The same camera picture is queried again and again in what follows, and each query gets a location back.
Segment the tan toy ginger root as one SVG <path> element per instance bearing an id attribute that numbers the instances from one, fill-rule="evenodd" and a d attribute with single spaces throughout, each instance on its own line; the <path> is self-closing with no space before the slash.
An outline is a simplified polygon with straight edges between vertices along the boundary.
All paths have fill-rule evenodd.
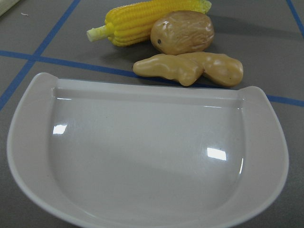
<path id="1" fill-rule="evenodd" d="M 157 54 L 134 63 L 133 72 L 143 77 L 162 77 L 183 86 L 194 84 L 202 75 L 213 83 L 233 87 L 243 79 L 243 65 L 225 54 L 193 52 Z"/>

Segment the beige plastic dustpan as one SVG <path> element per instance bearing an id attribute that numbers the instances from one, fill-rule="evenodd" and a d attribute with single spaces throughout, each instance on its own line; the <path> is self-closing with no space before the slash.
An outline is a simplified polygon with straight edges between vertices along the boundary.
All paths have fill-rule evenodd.
<path id="1" fill-rule="evenodd" d="M 36 75 L 12 118 L 11 173 L 83 228 L 228 228 L 282 191 L 289 167 L 265 93 Z"/>

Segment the brown toy potato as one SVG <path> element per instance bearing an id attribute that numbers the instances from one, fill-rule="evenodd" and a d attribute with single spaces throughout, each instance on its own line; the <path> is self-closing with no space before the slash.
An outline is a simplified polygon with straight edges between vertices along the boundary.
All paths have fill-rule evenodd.
<path id="1" fill-rule="evenodd" d="M 168 55 L 199 52 L 208 48 L 215 36 L 210 17 L 195 11 L 174 11 L 157 20 L 150 40 Z"/>

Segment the yellow toy corn cob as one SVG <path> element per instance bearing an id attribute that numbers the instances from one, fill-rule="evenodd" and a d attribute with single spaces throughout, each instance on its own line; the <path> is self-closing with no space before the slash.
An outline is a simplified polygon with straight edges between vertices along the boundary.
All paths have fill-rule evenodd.
<path id="1" fill-rule="evenodd" d="M 113 45 L 126 47 L 150 38 L 153 24 L 170 12 L 190 10 L 206 14 L 208 0 L 149 0 L 110 10 L 104 25 L 86 32 L 91 42 L 108 39 Z"/>

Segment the bamboo cutting board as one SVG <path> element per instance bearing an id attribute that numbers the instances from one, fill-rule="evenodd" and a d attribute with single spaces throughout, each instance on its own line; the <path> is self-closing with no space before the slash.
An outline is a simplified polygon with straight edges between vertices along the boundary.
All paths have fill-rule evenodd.
<path id="1" fill-rule="evenodd" d="M 0 0 L 0 16 L 15 6 L 19 0 Z"/>

